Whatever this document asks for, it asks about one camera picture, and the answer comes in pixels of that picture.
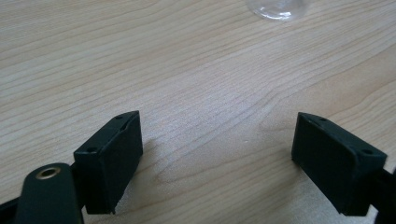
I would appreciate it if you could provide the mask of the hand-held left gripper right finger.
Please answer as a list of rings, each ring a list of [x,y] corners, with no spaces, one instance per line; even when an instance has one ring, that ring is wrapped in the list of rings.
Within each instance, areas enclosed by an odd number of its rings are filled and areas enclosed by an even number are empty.
[[[328,119],[300,112],[291,157],[335,209],[364,216],[371,204],[373,177],[387,155]]]

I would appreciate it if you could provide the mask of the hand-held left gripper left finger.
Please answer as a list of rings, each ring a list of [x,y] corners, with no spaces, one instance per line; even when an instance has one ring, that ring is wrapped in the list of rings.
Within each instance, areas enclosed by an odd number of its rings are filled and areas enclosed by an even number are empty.
[[[140,115],[117,115],[74,152],[88,214],[115,213],[143,155]]]

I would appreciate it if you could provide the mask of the clear glass vessel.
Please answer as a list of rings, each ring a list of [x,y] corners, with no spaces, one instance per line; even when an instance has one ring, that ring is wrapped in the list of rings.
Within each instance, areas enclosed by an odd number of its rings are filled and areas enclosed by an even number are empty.
[[[247,0],[247,7],[263,19],[292,21],[306,13],[309,3],[309,0]]]

